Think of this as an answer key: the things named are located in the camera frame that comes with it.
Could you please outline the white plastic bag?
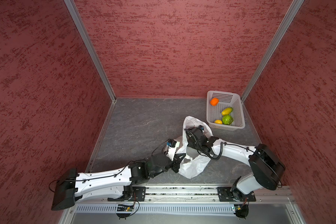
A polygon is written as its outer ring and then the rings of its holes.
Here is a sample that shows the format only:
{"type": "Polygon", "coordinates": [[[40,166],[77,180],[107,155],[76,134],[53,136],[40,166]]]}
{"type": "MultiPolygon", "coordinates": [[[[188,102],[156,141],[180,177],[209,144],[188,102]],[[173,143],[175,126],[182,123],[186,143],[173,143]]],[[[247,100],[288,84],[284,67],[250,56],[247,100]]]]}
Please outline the white plastic bag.
{"type": "Polygon", "coordinates": [[[199,127],[200,125],[203,126],[204,135],[206,135],[208,138],[213,136],[211,128],[206,123],[192,116],[187,116],[183,122],[181,136],[175,138],[175,140],[180,143],[176,153],[186,154],[184,160],[180,164],[178,173],[188,179],[192,179],[201,174],[208,163],[211,161],[209,157],[202,156],[197,152],[197,150],[188,147],[188,140],[185,129],[199,127]]]}

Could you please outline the small yellow lemon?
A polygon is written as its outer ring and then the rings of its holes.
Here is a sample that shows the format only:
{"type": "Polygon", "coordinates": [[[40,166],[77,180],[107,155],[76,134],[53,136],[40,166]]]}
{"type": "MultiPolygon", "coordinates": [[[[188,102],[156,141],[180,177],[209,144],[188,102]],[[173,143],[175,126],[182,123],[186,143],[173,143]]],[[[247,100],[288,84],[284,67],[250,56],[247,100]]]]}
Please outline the small yellow lemon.
{"type": "Polygon", "coordinates": [[[222,124],[222,125],[224,124],[222,120],[216,120],[215,123],[222,124]]]}

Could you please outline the green custard apple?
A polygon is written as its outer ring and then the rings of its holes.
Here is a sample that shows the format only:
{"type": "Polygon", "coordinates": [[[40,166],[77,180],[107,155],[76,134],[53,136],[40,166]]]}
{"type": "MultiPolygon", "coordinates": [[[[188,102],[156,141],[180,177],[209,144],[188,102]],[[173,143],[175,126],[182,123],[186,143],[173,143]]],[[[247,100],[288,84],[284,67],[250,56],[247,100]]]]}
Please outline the green custard apple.
{"type": "Polygon", "coordinates": [[[224,115],[222,117],[222,123],[224,125],[231,125],[234,121],[234,118],[231,115],[224,115]]]}

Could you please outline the orange carrot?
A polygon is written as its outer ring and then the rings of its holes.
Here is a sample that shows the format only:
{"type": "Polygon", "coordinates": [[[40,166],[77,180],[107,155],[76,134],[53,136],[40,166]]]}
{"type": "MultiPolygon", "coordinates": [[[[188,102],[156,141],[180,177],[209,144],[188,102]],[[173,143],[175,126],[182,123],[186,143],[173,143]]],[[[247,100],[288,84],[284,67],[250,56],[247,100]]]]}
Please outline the orange carrot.
{"type": "Polygon", "coordinates": [[[211,106],[216,106],[219,103],[219,99],[218,98],[212,98],[210,100],[210,105],[211,106]]]}

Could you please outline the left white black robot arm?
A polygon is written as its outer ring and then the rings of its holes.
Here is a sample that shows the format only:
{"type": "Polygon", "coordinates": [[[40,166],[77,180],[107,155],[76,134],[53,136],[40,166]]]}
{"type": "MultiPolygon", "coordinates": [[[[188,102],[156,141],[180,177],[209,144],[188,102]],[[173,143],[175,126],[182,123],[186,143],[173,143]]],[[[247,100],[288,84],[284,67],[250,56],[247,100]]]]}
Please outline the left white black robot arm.
{"type": "Polygon", "coordinates": [[[51,210],[65,210],[79,200],[93,197],[126,201],[133,195],[133,185],[146,183],[169,170],[178,173],[185,156],[180,153],[170,159],[165,154],[156,154],[147,160],[99,173],[78,173],[76,168],[70,169],[56,180],[51,210]]]}

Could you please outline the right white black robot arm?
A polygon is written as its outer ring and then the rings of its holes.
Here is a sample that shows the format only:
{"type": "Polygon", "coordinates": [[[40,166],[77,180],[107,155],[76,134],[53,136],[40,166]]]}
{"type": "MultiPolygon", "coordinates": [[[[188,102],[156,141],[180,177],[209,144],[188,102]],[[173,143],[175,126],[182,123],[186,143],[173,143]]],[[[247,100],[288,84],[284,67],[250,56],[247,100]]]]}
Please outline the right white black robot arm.
{"type": "Polygon", "coordinates": [[[203,127],[191,127],[184,130],[188,147],[195,149],[201,157],[208,161],[217,161],[221,157],[239,161],[251,168],[251,173],[235,180],[228,193],[229,200],[236,202],[252,201],[249,197],[260,188],[276,190],[281,187],[281,178],[286,170],[285,165],[268,146],[243,146],[219,139],[215,136],[207,137],[203,127]]]}

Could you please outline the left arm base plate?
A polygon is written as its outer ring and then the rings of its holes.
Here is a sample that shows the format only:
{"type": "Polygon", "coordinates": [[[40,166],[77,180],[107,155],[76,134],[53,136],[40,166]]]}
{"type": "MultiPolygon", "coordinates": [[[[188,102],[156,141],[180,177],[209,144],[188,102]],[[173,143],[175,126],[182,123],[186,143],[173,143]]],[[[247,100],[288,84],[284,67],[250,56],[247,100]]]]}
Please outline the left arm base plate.
{"type": "Polygon", "coordinates": [[[146,187],[137,186],[124,186],[119,197],[108,197],[109,202],[123,202],[123,201],[138,201],[143,202],[145,200],[146,187]]]}

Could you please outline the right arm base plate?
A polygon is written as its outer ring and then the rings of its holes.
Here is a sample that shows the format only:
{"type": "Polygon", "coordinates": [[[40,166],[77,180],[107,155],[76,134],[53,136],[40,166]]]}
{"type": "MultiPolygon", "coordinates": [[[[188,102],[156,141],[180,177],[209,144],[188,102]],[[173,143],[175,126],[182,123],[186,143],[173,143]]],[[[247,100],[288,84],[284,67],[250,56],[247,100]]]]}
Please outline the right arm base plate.
{"type": "Polygon", "coordinates": [[[237,188],[232,189],[232,187],[217,187],[217,195],[220,202],[256,202],[253,191],[246,195],[237,188]]]}

